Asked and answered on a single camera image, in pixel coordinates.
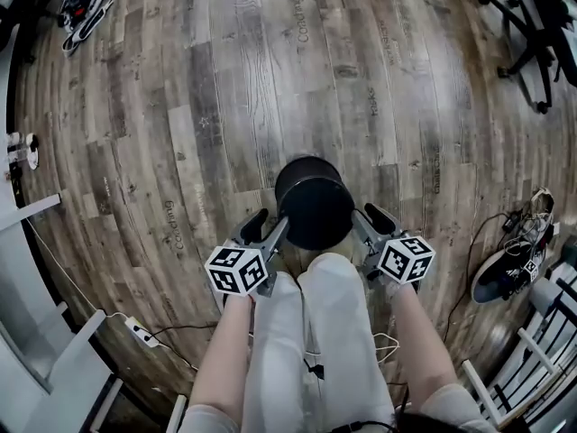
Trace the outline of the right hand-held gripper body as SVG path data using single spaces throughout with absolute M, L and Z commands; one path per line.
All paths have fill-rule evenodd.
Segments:
M 405 285 L 423 280 L 435 258 L 435 250 L 420 235 L 400 232 L 370 244 L 364 260 L 364 276 L 370 284 L 392 280 Z

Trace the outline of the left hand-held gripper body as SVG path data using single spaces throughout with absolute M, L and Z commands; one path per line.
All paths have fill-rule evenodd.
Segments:
M 279 252 L 279 242 L 270 239 L 243 244 L 227 239 L 218 245 L 205 262 L 213 289 L 225 295 L 270 297 L 276 282 L 276 270 L 270 265 Z

